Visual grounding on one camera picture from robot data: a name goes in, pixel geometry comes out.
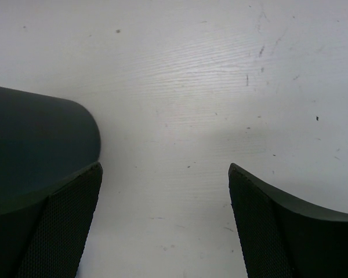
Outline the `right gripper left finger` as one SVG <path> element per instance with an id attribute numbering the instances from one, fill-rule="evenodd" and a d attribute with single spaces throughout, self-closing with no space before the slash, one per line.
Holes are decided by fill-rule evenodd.
<path id="1" fill-rule="evenodd" d="M 58 183 L 0 204 L 0 277 L 75 277 L 103 168 L 93 163 Z"/>

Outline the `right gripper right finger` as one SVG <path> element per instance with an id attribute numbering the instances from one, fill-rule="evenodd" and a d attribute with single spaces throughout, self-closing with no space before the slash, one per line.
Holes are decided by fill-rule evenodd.
<path id="1" fill-rule="evenodd" d="M 235 163 L 228 175 L 248 277 L 348 277 L 348 214 L 295 197 Z"/>

